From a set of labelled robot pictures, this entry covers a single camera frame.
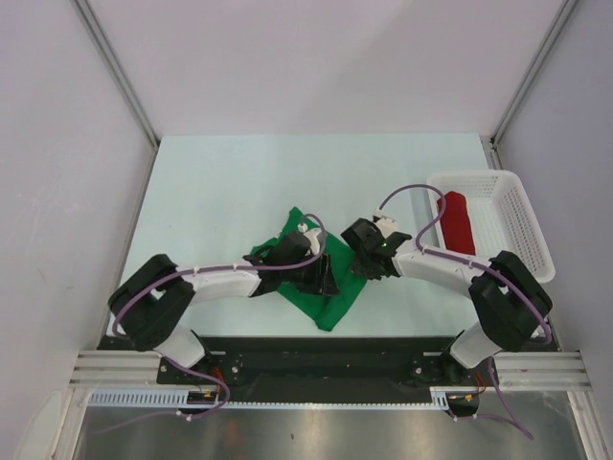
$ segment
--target white basket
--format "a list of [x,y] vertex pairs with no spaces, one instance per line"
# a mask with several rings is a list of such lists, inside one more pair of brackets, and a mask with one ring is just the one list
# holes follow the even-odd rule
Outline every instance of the white basket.
[[[429,185],[466,197],[477,256],[493,257],[501,250],[515,253],[539,283],[554,279],[556,269],[534,210],[519,177],[509,171],[439,172]],[[438,196],[428,192],[432,213],[439,213]],[[444,247],[441,226],[436,226]]]

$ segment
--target white plastic basket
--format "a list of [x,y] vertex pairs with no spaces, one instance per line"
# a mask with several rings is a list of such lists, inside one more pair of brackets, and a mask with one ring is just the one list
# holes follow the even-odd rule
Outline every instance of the white plastic basket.
[[[547,243],[534,215],[524,186],[509,171],[439,172],[428,184],[466,197],[468,217],[477,256],[493,257],[501,250],[511,251],[522,260],[539,283],[554,279],[556,269]],[[432,213],[436,216],[438,196],[429,192]],[[436,226],[444,247],[441,226]]]

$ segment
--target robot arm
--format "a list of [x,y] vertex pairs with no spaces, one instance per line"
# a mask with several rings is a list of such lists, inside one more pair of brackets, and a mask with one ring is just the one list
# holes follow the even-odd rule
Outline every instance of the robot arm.
[[524,303],[499,280],[472,266],[484,265],[509,279],[531,300],[544,317],[552,302],[528,268],[514,254],[502,251],[490,260],[436,248],[451,258],[470,259],[464,265],[419,249],[411,236],[399,233],[397,223],[379,214],[373,220],[359,218],[342,234],[355,252],[352,271],[368,279],[396,276],[419,278],[454,290],[472,300],[479,322],[463,331],[446,350],[459,372],[476,367],[501,350],[518,352],[528,341],[538,320]]
[[[244,256],[229,269],[177,267],[165,254],[149,259],[110,297],[108,306],[123,332],[139,352],[153,350],[190,368],[206,354],[198,337],[179,324],[189,305],[224,297],[257,297],[273,292],[281,283],[293,283],[301,292],[318,295],[340,293],[328,254],[312,264],[287,270],[271,266],[295,265],[321,250],[320,229],[290,232],[274,247]],[[122,313],[127,303],[154,283],[170,278]]]

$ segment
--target aluminum frame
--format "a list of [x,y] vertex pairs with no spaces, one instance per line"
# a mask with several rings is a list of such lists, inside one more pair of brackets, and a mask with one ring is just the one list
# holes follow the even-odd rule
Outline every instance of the aluminum frame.
[[[121,394],[127,388],[143,395],[176,394],[192,386],[158,385],[155,382],[160,357],[154,352],[82,351],[71,377],[70,405],[63,421],[54,460],[71,460],[79,441],[81,424],[91,395],[98,389],[116,389]],[[583,448],[588,460],[610,460],[612,452],[602,416],[579,352],[563,353],[501,353],[496,357],[501,389],[504,391],[563,391],[567,392],[575,415]],[[214,390],[214,385],[202,385],[202,390]],[[334,410],[433,410],[444,408],[444,391],[472,391],[472,387],[432,387],[432,404],[279,404],[229,403],[228,408],[252,409],[334,409]],[[139,400],[115,399],[116,406],[139,406]],[[163,407],[163,403],[149,403]]]

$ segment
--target silver metal surface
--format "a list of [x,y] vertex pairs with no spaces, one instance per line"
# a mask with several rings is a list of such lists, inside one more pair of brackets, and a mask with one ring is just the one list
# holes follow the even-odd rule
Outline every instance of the silver metal surface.
[[500,123],[498,124],[496,130],[493,133],[492,139],[495,147],[498,147],[498,145],[500,144],[500,141],[502,140],[503,136],[505,135],[505,132],[507,131],[507,127],[509,127],[509,123],[521,107],[521,104],[526,99],[526,96],[530,92],[530,89],[536,81],[536,78],[543,69],[547,58],[554,50],[559,38],[561,37],[562,32],[570,22],[573,14],[577,11],[581,1],[582,0],[565,0],[563,5],[559,9],[554,23],[545,35],[543,43],[536,52],[534,59],[528,67],[526,75],[524,76],[519,87],[517,88],[517,91],[513,95],[511,103],[507,107],[507,110],[505,110],[505,113],[500,120]]
[[64,418],[61,432],[57,438],[53,460],[71,460],[73,458],[75,450],[77,449],[79,437],[81,436],[81,428],[85,412],[87,411],[87,403],[92,393],[92,390],[84,388],[71,391],[70,404]]
[[[514,393],[509,400],[535,441],[509,425],[489,420],[453,423],[442,412],[344,410],[222,410],[190,423],[160,416],[97,435],[95,430],[148,409],[92,407],[75,459],[587,458],[565,394]],[[482,409],[504,413],[495,395],[483,397]]]
[[594,392],[569,392],[568,399],[587,458],[610,460],[610,453],[613,452],[611,440],[608,433],[602,430],[605,425]]
[[122,93],[122,96],[124,97],[130,111],[134,115],[139,128],[143,131],[143,134],[145,134],[151,146],[154,149],[157,149],[157,146],[160,144],[160,140],[155,135],[153,126],[151,125],[143,106],[136,96],[134,87],[130,83],[124,69],[122,68],[122,65],[117,59],[117,55],[113,51],[113,48],[111,47],[111,44],[108,41],[104,30],[102,29],[102,25],[98,20],[98,17],[96,17],[91,5],[87,0],[71,0],[71,3],[75,7],[83,26],[94,42],[94,46],[96,46],[104,65],[108,69],[113,80],[117,83],[117,87]]

